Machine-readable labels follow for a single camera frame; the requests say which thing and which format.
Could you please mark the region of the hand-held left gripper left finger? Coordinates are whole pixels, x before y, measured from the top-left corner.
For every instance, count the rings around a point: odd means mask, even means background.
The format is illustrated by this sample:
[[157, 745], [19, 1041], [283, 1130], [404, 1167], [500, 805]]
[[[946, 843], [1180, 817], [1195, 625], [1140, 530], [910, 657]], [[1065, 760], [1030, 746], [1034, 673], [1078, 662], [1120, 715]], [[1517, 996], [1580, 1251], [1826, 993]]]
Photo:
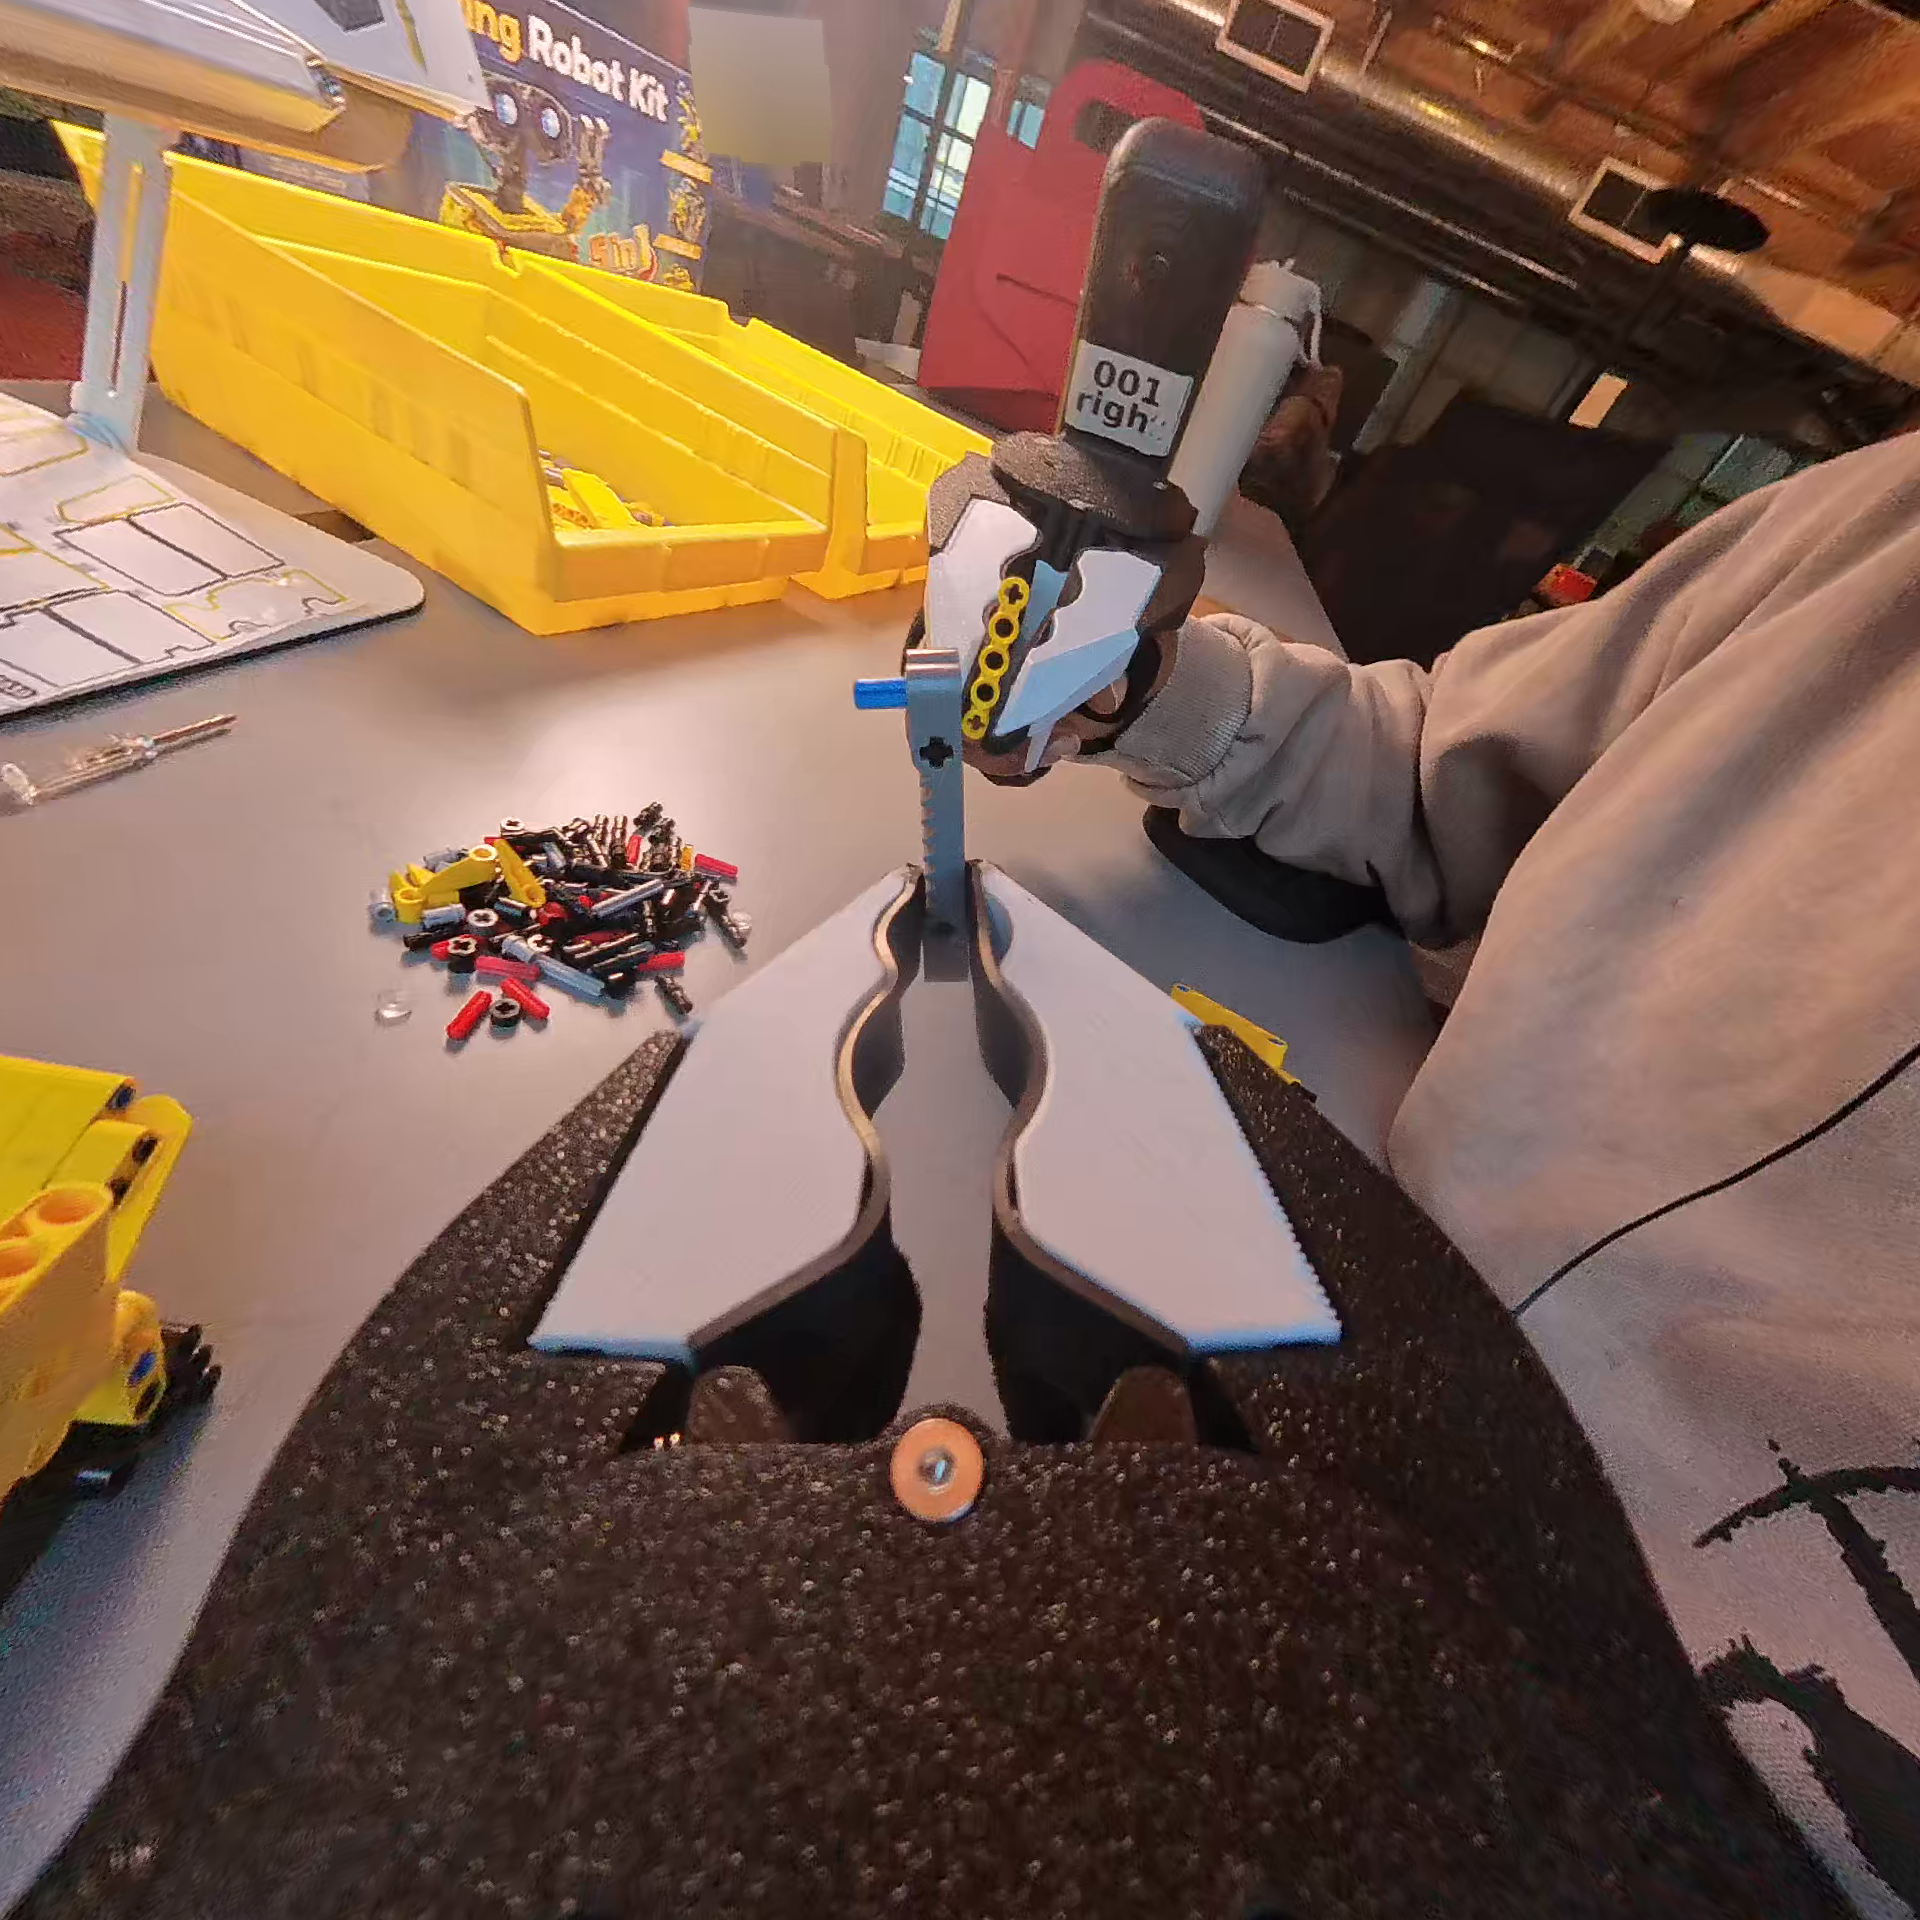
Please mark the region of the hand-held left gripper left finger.
[[877, 1231], [920, 873], [863, 890], [696, 1023], [532, 1331], [542, 1355], [695, 1364]]

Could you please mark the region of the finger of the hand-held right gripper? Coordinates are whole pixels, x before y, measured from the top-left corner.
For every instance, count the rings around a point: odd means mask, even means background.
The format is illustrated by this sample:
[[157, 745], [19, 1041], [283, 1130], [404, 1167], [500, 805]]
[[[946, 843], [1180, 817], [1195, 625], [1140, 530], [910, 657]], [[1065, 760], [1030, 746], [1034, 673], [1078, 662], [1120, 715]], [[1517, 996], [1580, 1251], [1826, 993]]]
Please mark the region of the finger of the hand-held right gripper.
[[987, 494], [934, 502], [927, 525], [923, 654], [951, 652], [967, 677], [996, 584], [1030, 565], [1040, 528], [1018, 507]]
[[1140, 621], [1163, 584], [1145, 554], [1099, 546], [1083, 552], [1046, 635], [1022, 661], [1022, 732], [1046, 745], [1055, 726], [1117, 683], [1140, 646]]

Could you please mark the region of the yellow five-hole beam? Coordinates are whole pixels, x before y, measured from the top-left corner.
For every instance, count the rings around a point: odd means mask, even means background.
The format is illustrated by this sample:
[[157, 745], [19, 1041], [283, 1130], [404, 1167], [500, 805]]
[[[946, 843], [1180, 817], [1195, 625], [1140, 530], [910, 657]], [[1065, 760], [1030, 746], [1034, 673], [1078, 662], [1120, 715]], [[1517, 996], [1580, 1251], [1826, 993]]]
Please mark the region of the yellow five-hole beam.
[[971, 749], [984, 746], [996, 729], [1004, 688], [1034, 602], [1036, 573], [1039, 565], [1022, 565], [1003, 575], [984, 608], [981, 638], [962, 688], [961, 731]]

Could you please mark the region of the yellow plastic bin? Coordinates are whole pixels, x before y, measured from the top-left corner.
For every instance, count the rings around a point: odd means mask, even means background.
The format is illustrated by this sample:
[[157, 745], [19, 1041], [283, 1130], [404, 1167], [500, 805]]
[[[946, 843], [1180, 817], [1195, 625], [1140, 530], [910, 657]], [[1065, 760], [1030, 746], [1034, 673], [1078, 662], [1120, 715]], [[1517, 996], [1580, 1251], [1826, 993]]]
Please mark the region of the yellow plastic bin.
[[928, 493], [987, 441], [903, 388], [723, 300], [535, 255], [518, 300], [570, 351], [601, 352], [597, 396], [826, 535], [799, 583], [847, 601], [918, 583]]
[[[540, 637], [781, 601], [824, 530], [599, 396], [488, 242], [169, 157], [153, 360], [185, 414]], [[573, 533], [544, 467], [663, 530]]]

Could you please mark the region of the yellow gear rack subassembly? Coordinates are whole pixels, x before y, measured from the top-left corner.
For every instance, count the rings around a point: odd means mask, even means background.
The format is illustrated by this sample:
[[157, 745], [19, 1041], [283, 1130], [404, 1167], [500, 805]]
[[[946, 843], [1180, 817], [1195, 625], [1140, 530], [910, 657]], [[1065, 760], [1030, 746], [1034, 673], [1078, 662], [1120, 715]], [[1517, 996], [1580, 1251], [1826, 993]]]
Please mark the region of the yellow gear rack subassembly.
[[1279, 1075], [1285, 1083], [1294, 1085], [1294, 1075], [1288, 1071], [1288, 1042], [1285, 1038], [1186, 983], [1177, 983], [1169, 993], [1200, 1027], [1232, 1034], [1265, 1068]]

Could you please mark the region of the grey toothed rack blue pin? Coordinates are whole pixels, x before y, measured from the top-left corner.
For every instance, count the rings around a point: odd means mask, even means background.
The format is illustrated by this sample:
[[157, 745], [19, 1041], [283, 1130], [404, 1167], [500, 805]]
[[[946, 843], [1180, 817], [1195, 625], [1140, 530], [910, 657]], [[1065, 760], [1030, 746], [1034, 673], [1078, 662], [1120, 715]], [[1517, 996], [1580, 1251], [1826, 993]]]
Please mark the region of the grey toothed rack blue pin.
[[855, 709], [898, 711], [920, 787], [925, 932], [923, 972], [967, 983], [974, 963], [974, 889], [967, 848], [967, 715], [959, 650], [910, 645], [898, 674], [855, 683]]

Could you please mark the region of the pile of black red pins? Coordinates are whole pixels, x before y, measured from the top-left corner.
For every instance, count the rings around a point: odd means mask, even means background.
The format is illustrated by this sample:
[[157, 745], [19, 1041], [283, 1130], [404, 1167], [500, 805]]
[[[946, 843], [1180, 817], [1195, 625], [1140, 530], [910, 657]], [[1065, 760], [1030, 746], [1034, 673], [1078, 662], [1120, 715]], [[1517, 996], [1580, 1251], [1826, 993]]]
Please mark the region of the pile of black red pins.
[[[453, 907], [401, 925], [382, 896], [395, 871], [439, 868], [457, 850], [507, 838], [547, 889], [539, 914], [508, 903]], [[743, 959], [754, 921], [738, 901], [741, 868], [688, 840], [659, 800], [629, 812], [503, 817], [465, 843], [401, 863], [369, 892], [373, 936], [443, 990], [443, 1047], [462, 1055], [547, 1031], [564, 1006], [625, 1016], [642, 1005], [673, 1029], [698, 1013], [690, 959], [704, 943]]]

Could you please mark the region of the assorted grey blue small parts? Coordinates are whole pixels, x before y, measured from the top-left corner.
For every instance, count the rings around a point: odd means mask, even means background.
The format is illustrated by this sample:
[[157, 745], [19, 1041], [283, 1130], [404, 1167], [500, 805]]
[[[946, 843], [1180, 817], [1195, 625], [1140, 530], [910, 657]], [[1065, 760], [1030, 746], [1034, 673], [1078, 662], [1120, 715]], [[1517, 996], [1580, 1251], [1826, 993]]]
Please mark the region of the assorted grey blue small parts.
[[560, 530], [625, 535], [670, 526], [661, 512], [629, 501], [597, 473], [550, 462], [540, 476], [548, 514]]

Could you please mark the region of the yellow toy robot model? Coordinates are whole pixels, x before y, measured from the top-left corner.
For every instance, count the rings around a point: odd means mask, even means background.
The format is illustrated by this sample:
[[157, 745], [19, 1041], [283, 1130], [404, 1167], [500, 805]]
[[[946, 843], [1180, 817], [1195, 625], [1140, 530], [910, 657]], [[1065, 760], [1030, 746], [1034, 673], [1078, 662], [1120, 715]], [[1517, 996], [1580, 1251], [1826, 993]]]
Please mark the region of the yellow toy robot model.
[[223, 1369], [133, 1260], [195, 1119], [128, 1076], [2, 1061], [2, 1601], [70, 1512], [119, 1495]]

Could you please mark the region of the red tote bag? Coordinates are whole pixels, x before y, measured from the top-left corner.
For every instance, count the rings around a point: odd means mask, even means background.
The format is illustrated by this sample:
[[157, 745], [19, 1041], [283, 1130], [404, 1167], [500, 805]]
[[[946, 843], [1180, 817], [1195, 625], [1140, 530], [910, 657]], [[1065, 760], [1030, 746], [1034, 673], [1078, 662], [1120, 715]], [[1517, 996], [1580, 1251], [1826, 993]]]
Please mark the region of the red tote bag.
[[925, 320], [925, 395], [995, 430], [1055, 424], [1100, 186], [1118, 141], [1148, 118], [1204, 126], [1177, 89], [1084, 60], [1052, 89], [1034, 143], [999, 122], [977, 134]]

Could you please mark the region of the black wrist rest pad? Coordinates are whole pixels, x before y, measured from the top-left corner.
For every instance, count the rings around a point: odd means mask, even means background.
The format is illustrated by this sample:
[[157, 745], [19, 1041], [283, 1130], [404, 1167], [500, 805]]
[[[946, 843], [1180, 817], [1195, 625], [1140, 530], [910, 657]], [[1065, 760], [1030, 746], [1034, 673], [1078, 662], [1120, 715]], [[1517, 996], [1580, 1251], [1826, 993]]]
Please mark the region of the black wrist rest pad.
[[1145, 809], [1143, 830], [1177, 874], [1269, 938], [1326, 947], [1367, 928], [1408, 936], [1373, 866], [1336, 874], [1287, 863], [1253, 837], [1195, 834], [1173, 806]]

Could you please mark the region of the yellow bent beam piece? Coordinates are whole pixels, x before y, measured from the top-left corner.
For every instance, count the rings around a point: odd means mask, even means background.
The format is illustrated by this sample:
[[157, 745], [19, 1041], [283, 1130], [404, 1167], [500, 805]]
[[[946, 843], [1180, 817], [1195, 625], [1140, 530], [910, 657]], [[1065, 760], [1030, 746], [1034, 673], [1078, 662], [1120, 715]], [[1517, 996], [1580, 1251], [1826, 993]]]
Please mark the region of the yellow bent beam piece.
[[389, 876], [385, 909], [399, 925], [421, 926], [428, 912], [445, 909], [488, 909], [503, 903], [539, 914], [548, 907], [548, 890], [529, 859], [505, 837], [492, 837], [458, 848], [439, 868], [408, 864]]

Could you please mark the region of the blue robot kit box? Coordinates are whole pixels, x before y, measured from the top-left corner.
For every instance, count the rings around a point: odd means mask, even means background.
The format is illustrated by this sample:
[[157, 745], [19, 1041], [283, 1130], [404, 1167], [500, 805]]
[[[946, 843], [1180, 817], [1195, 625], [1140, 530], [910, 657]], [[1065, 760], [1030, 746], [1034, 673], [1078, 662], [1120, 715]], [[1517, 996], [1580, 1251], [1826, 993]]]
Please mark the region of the blue robot kit box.
[[505, 253], [700, 293], [713, 166], [690, 75], [568, 5], [458, 10], [483, 108], [416, 122], [393, 204]]

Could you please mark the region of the white sticker sheet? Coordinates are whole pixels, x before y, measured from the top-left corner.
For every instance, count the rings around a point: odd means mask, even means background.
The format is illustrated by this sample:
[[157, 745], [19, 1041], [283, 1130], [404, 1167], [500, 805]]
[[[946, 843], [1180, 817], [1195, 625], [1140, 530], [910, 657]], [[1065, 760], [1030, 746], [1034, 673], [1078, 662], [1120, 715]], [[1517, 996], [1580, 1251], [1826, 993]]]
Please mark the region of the white sticker sheet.
[[2, 712], [137, 687], [379, 617], [341, 565], [305, 565], [60, 416], [2, 400]]

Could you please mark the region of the silver ceiling duct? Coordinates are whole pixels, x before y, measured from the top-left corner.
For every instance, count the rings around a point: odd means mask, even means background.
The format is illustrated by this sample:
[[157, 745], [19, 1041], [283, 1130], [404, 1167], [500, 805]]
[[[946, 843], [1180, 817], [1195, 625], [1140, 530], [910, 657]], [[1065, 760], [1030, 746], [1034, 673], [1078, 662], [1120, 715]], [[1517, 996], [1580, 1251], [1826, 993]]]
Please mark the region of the silver ceiling duct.
[[1694, 253], [1634, 362], [1916, 387], [1916, 5], [1084, 5], [1080, 38], [1590, 342], [1645, 276], [1571, 225], [1598, 166], [1725, 194], [1767, 244]]

